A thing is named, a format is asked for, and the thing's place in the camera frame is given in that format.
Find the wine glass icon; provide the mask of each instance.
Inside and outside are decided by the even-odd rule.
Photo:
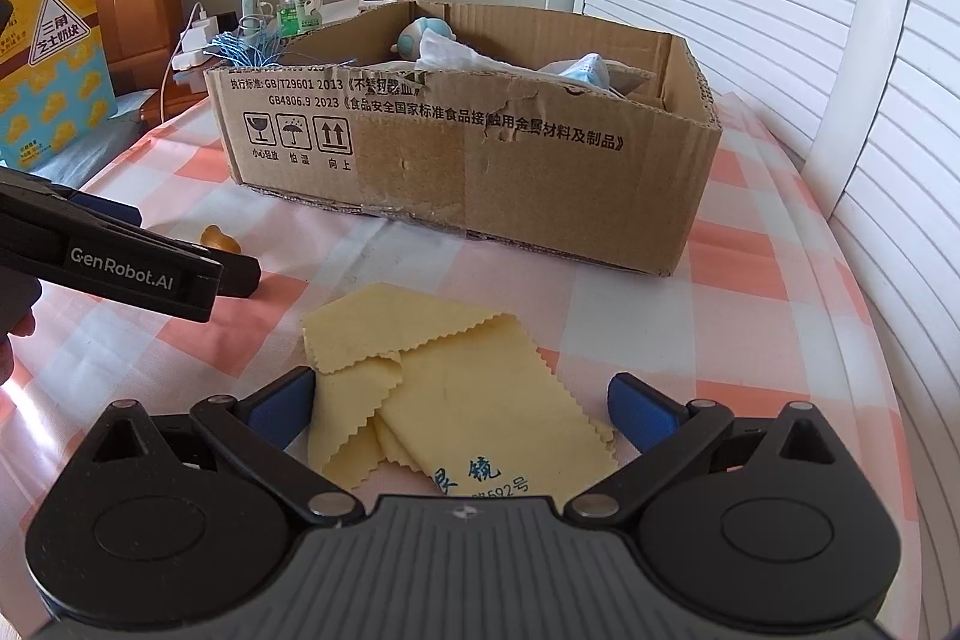
[[[246,118],[250,127],[256,131],[256,140],[258,142],[268,142],[269,140],[263,136],[263,132],[266,131],[267,126],[270,125],[270,116],[246,115]]]

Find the triangle logo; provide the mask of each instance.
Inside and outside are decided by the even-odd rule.
[[[62,52],[89,35],[90,26],[63,1],[43,0],[27,63],[37,66],[40,61]]]

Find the small orange object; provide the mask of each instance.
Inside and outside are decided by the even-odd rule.
[[[208,226],[200,234],[200,244],[204,247],[212,247],[214,250],[224,250],[227,253],[237,253],[242,255],[240,242],[233,237],[229,237],[220,230],[220,226]]]

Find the folded cloth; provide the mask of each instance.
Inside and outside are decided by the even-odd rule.
[[[616,470],[510,314],[376,284],[304,317],[318,372],[308,461],[355,488],[383,459],[450,496],[552,496]]]

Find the finger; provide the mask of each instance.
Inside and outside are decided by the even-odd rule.
[[[27,313],[10,330],[13,336],[30,336],[37,330],[37,319],[33,313]]]
[[[13,375],[13,345],[4,336],[0,340],[0,386]]]

